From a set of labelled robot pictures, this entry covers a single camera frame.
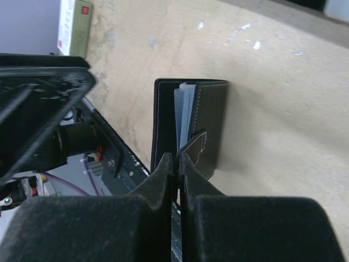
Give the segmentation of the black leather card holder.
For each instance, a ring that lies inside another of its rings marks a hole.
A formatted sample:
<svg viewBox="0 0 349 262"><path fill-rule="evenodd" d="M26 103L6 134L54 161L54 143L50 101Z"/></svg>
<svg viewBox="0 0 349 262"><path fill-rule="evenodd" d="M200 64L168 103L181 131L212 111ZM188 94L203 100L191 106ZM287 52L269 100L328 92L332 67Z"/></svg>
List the black leather card holder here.
<svg viewBox="0 0 349 262"><path fill-rule="evenodd" d="M175 120L175 91L181 84L194 87L190 106L189 126L184 146L180 146ZM151 171L158 166L164 153L178 157L187 153L203 177L213 176L217 166L230 83L217 79L156 79L154 83L153 139Z"/></svg>

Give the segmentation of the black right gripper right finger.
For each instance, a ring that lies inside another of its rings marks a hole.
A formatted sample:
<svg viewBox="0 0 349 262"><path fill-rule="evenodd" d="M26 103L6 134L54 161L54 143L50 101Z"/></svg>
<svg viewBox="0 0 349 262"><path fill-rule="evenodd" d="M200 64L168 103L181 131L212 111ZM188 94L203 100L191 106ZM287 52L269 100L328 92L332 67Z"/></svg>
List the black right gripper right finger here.
<svg viewBox="0 0 349 262"><path fill-rule="evenodd" d="M227 196L179 160L184 261L344 261L334 229L313 199Z"/></svg>

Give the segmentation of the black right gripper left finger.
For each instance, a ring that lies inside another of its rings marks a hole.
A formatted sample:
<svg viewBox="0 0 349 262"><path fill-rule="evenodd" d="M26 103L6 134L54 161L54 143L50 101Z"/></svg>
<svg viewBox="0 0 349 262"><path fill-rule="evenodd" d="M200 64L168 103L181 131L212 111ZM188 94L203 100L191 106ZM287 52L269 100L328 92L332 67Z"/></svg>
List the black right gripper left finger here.
<svg viewBox="0 0 349 262"><path fill-rule="evenodd" d="M1 261L170 261L172 156L120 196L38 197L15 213Z"/></svg>

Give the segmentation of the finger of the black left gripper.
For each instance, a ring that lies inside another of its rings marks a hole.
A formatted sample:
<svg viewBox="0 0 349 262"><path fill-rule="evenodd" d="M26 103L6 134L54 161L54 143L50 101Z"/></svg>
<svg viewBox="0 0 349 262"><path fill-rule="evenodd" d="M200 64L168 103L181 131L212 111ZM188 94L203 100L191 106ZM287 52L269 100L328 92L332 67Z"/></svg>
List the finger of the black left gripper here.
<svg viewBox="0 0 349 262"><path fill-rule="evenodd" d="M60 126L96 80L82 57L1 54L1 184L26 171L45 172L95 149Z"/></svg>

